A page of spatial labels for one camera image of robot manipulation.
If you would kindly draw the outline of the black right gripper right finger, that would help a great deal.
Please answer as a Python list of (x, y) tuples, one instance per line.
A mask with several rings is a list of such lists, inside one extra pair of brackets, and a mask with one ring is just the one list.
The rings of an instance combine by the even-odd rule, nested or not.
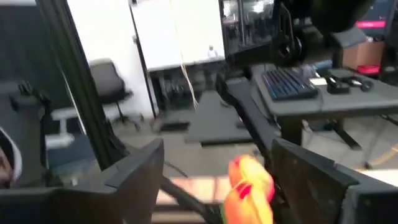
[(271, 161), (299, 223), (397, 224), (397, 187), (280, 138)]

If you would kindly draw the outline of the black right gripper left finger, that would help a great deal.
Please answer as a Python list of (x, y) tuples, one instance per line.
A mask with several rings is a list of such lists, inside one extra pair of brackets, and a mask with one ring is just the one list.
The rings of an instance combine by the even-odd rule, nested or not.
[(150, 223), (164, 167), (164, 142), (71, 187), (1, 191), (1, 223)]

